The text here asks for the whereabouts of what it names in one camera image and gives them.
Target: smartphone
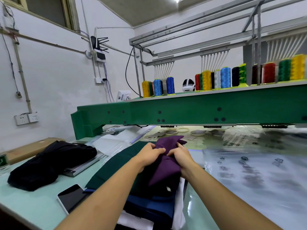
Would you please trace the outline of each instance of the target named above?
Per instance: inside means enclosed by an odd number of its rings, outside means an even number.
[[[76,184],[58,194],[59,203],[67,214],[70,214],[89,196],[89,194],[83,193],[83,191]]]

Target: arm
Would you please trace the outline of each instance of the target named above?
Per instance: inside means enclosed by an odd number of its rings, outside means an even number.
[[[204,171],[181,144],[168,155],[172,154],[181,166],[182,177],[189,181],[220,230],[282,230]]]
[[[55,230],[113,230],[138,173],[164,153],[148,143],[79,207],[68,215]]]

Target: window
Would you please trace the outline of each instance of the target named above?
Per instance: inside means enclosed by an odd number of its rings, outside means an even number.
[[[74,0],[4,0],[71,30],[78,30]]]

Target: purple fabric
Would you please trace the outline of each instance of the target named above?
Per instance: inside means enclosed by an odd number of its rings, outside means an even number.
[[[150,179],[148,186],[155,185],[158,182],[161,182],[167,178],[173,180],[173,178],[178,177],[176,183],[170,187],[171,189],[177,189],[177,183],[179,183],[179,177],[181,175],[181,168],[178,165],[176,159],[172,156],[169,157],[167,154],[171,149],[177,148],[177,142],[180,144],[186,144],[187,142],[181,140],[183,135],[174,135],[165,138],[160,138],[156,142],[156,148],[165,148],[165,153],[161,154],[158,159],[153,163],[153,166],[156,168],[152,178]]]

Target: hand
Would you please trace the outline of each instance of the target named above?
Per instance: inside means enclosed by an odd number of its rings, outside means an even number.
[[[181,177],[184,179],[188,179],[189,171],[195,165],[195,161],[190,155],[190,152],[187,148],[182,146],[180,143],[177,143],[178,148],[170,150],[167,154],[168,156],[175,155],[175,159],[177,160],[178,164],[181,166]]]
[[[157,149],[153,143],[148,143],[145,145],[142,150],[133,158],[141,166],[139,173],[144,170],[145,166],[154,163],[158,156],[162,153],[165,153],[165,148]]]

